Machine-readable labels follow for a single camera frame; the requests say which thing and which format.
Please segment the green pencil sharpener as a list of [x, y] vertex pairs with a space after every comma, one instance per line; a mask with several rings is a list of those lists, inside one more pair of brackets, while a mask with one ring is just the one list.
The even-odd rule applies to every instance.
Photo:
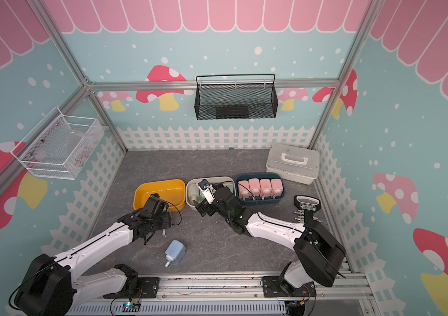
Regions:
[[231, 193], [234, 193], [234, 183], [233, 182], [224, 182], [223, 185], [228, 188]]

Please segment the white plastic storage box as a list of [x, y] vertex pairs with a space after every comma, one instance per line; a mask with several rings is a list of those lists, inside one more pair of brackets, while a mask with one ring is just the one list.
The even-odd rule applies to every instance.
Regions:
[[[223, 183], [224, 186], [226, 186], [234, 195], [236, 195], [234, 189], [234, 180], [229, 176], [208, 177], [206, 178], [206, 180], [210, 184]], [[194, 211], [196, 211], [195, 203], [200, 203], [204, 197], [200, 193], [200, 189], [198, 188], [198, 184], [201, 181], [202, 179], [192, 179], [186, 185], [186, 204]]]

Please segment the pink pencil sharpener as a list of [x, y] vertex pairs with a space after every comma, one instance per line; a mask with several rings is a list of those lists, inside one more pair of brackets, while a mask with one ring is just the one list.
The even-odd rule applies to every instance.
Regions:
[[241, 180], [237, 182], [237, 187], [239, 190], [239, 197], [241, 200], [247, 200], [252, 197], [252, 193], [250, 192], [250, 185], [247, 180]]
[[261, 199], [266, 199], [268, 197], [271, 197], [271, 193], [273, 191], [271, 180], [270, 179], [260, 179], [259, 180], [260, 185], [260, 197]]
[[281, 179], [271, 179], [271, 197], [277, 199], [283, 194], [283, 182]]
[[255, 198], [259, 198], [261, 196], [261, 185], [259, 179], [257, 178], [249, 179], [248, 184], [252, 196], [254, 196]]

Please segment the dark teal storage box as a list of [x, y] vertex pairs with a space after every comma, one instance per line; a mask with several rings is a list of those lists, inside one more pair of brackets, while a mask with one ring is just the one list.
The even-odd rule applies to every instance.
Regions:
[[241, 200], [239, 197], [239, 190], [237, 187], [237, 182], [241, 181], [241, 180], [249, 180], [249, 179], [253, 179], [253, 178], [257, 178], [257, 179], [281, 179], [281, 177], [273, 172], [257, 172], [257, 173], [252, 173], [252, 174], [244, 174], [244, 175], [240, 175], [237, 178], [237, 181], [235, 182], [235, 188], [238, 191], [238, 201], [242, 204], [242, 205], [272, 205], [272, 204], [278, 204], [285, 196], [286, 196], [286, 192], [284, 189], [284, 185], [283, 185], [283, 194], [281, 197], [277, 198], [277, 199], [273, 199], [272, 197], [267, 197], [266, 199], [261, 199], [261, 197], [259, 198], [255, 198], [255, 197], [251, 197], [248, 198], [247, 200]]

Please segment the yellow plastic storage box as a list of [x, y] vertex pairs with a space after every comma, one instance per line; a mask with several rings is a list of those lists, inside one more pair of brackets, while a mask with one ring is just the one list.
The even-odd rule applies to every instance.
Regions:
[[186, 184], [180, 179], [172, 179], [141, 184], [134, 193], [133, 209], [142, 208], [152, 194], [170, 202], [170, 212], [181, 211], [186, 206]]

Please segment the pale green round sharpener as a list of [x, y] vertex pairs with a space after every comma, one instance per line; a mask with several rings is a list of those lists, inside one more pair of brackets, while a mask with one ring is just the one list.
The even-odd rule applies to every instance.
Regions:
[[191, 184], [188, 187], [188, 199], [193, 204], [201, 202], [201, 191], [197, 184]]

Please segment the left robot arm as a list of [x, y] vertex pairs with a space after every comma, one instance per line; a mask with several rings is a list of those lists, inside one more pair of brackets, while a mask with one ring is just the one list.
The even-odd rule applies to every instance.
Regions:
[[137, 297], [138, 273], [125, 264], [95, 275], [86, 272], [116, 250], [136, 240], [148, 243], [158, 230], [172, 226], [169, 202], [152, 194], [143, 208], [120, 217], [108, 229], [60, 254], [39, 255], [9, 297], [9, 307], [25, 315], [66, 315], [101, 296]]

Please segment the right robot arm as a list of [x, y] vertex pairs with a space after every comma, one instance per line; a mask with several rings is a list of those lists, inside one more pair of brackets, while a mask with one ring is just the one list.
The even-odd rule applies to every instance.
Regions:
[[284, 267], [277, 278], [266, 278], [263, 284], [276, 293], [296, 296], [297, 292], [311, 294], [312, 284], [332, 287], [346, 258], [343, 245], [319, 222], [313, 212], [320, 206], [318, 200], [296, 196], [301, 200], [298, 209], [305, 214], [305, 223], [290, 223], [251, 211], [223, 184], [202, 180], [197, 184], [203, 196], [195, 206], [201, 216], [219, 214], [237, 234], [262, 238], [280, 244], [295, 252], [298, 260]]

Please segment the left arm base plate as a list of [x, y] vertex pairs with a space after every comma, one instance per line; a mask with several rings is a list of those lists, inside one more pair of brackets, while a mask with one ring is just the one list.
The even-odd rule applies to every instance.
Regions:
[[156, 298], [159, 290], [158, 277], [133, 277], [129, 278], [120, 291], [112, 292], [104, 295], [105, 299], [114, 298], [128, 298], [128, 299], [142, 299], [142, 298]]

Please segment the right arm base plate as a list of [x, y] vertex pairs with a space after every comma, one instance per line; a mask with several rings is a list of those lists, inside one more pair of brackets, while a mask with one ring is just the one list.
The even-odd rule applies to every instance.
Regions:
[[260, 285], [263, 295], [266, 298], [305, 298], [310, 299], [317, 296], [314, 282], [305, 283], [300, 288], [295, 288], [278, 276], [265, 276], [261, 279]]

